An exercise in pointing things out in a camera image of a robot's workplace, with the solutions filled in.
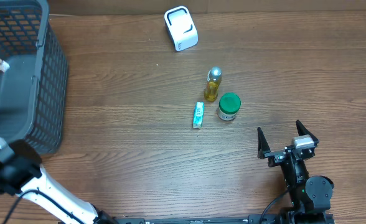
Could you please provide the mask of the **teal Kleenex tissue pack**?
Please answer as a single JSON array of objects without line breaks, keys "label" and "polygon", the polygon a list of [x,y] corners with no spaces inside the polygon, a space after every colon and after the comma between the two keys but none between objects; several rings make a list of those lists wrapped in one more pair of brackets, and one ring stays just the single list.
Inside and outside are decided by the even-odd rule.
[{"label": "teal Kleenex tissue pack", "polygon": [[196,102],[194,115],[193,115],[193,122],[192,127],[194,129],[200,129],[203,124],[204,120],[204,111],[205,111],[205,104],[204,102]]}]

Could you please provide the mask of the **green lid white jar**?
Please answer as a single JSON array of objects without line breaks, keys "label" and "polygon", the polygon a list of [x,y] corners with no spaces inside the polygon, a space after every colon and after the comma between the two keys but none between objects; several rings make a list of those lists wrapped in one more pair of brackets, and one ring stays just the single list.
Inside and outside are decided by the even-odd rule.
[{"label": "green lid white jar", "polygon": [[240,107],[240,97],[235,93],[226,93],[220,98],[217,115],[224,121],[232,121],[235,119]]}]

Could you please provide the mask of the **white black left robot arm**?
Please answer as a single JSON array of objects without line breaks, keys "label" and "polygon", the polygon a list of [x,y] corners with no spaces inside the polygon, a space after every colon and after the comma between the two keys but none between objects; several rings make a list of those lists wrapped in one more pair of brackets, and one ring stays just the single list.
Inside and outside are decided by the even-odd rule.
[{"label": "white black left robot arm", "polygon": [[4,223],[22,199],[36,203],[63,223],[116,223],[113,217],[74,196],[54,180],[42,165],[41,156],[23,139],[7,143],[0,137],[2,194],[17,196]]}]

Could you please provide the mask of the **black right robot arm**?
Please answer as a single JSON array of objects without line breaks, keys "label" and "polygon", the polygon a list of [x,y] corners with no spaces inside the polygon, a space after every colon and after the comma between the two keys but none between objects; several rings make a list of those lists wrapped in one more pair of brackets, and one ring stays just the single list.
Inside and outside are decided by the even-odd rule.
[{"label": "black right robot arm", "polygon": [[[271,151],[261,128],[257,128],[258,158],[267,159],[269,167],[279,166],[282,170],[286,190],[277,196],[263,210],[258,223],[278,224],[331,224],[332,215],[327,214],[331,208],[333,181],[322,175],[310,176],[305,160],[315,156],[319,140],[308,131],[299,120],[296,121],[298,136],[291,144],[280,151]],[[291,206],[282,208],[271,218],[266,217],[267,211],[286,194],[290,196]]]}]

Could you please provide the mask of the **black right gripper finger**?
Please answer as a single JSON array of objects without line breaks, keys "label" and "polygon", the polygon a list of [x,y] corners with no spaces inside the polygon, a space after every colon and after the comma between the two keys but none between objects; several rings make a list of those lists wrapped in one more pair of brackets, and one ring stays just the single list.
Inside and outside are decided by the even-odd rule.
[{"label": "black right gripper finger", "polygon": [[302,122],[300,122],[300,120],[296,120],[296,128],[297,128],[298,134],[300,136],[309,135],[312,138],[312,140],[314,141],[314,144],[318,145],[318,143],[319,143],[318,138],[315,137],[315,135],[313,135],[310,131],[308,131],[305,128],[305,126],[302,124]]},{"label": "black right gripper finger", "polygon": [[258,135],[258,158],[264,159],[271,152],[268,142],[263,134],[263,131],[260,127],[257,128],[257,135]]}]

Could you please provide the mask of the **clear yellow liquid bottle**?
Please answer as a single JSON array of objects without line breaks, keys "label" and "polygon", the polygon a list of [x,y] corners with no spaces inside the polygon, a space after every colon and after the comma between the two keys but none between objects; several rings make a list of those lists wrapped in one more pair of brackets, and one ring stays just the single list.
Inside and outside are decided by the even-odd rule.
[{"label": "clear yellow liquid bottle", "polygon": [[207,101],[215,101],[218,96],[218,88],[222,81],[222,71],[219,67],[212,67],[207,74],[207,84],[204,90],[204,98]]}]

